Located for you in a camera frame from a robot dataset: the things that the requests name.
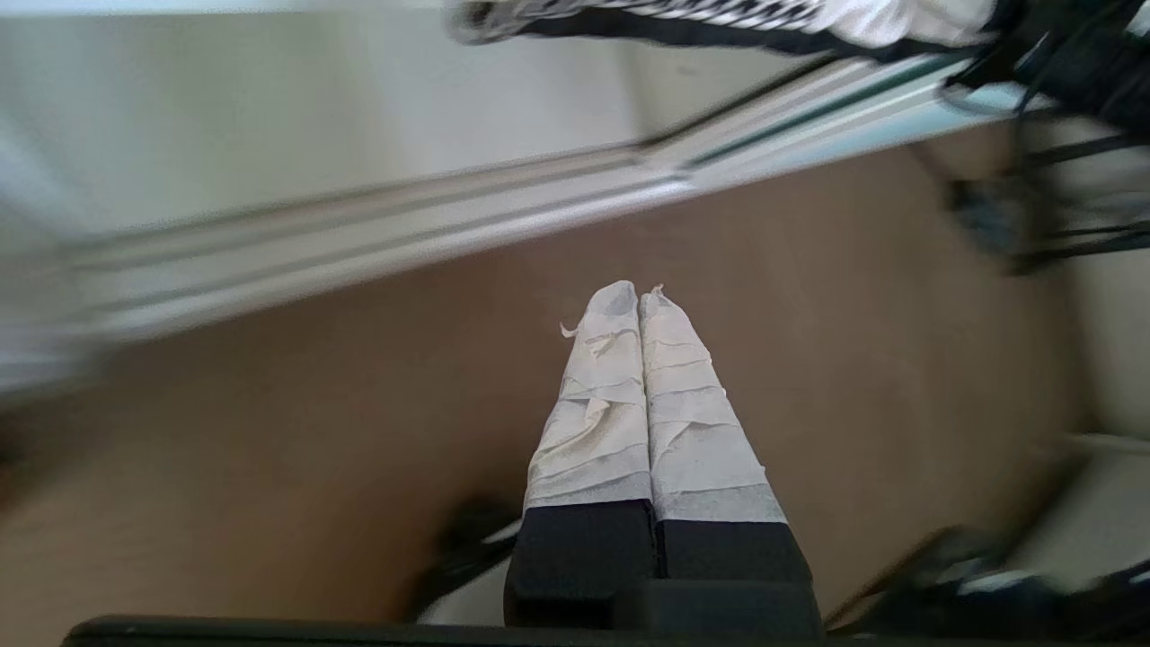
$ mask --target brown floor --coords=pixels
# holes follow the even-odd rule
[[[1000,131],[948,139],[968,174]],[[28,408],[0,644],[108,613],[393,617],[453,502],[515,501],[588,296],[685,307],[829,610],[925,533],[1003,529],[1088,421],[1060,271],[1009,278],[905,149],[129,349]]]

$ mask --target baseboard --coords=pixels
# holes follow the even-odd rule
[[[598,152],[114,238],[74,267],[99,334],[136,341],[696,191]]]

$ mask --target wooden floor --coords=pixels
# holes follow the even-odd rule
[[[1000,131],[946,139],[977,175]],[[891,149],[129,349],[28,407],[0,645],[110,613],[383,621],[475,493],[518,501],[590,294],[692,316],[825,611],[926,533],[1004,529],[1089,421],[1061,271],[1013,278]]]

